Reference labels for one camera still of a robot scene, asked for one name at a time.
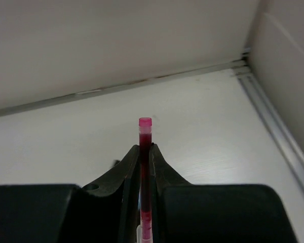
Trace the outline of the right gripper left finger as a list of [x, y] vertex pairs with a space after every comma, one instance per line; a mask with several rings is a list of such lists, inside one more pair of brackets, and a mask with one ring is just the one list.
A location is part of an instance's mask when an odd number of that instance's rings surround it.
[[0, 242], [135, 242], [139, 147], [96, 180], [0, 185]]

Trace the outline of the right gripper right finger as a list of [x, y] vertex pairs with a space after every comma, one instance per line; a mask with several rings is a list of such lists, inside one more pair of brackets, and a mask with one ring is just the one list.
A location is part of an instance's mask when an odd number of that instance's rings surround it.
[[156, 144], [149, 165], [154, 242], [297, 242], [271, 187], [192, 184], [165, 161]]

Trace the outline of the maroon pen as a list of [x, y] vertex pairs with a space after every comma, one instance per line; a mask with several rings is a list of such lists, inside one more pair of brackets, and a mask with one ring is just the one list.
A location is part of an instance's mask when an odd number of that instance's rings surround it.
[[141, 242], [153, 242], [149, 180], [149, 151], [152, 144], [152, 119], [142, 117], [139, 125], [140, 152], [140, 226]]

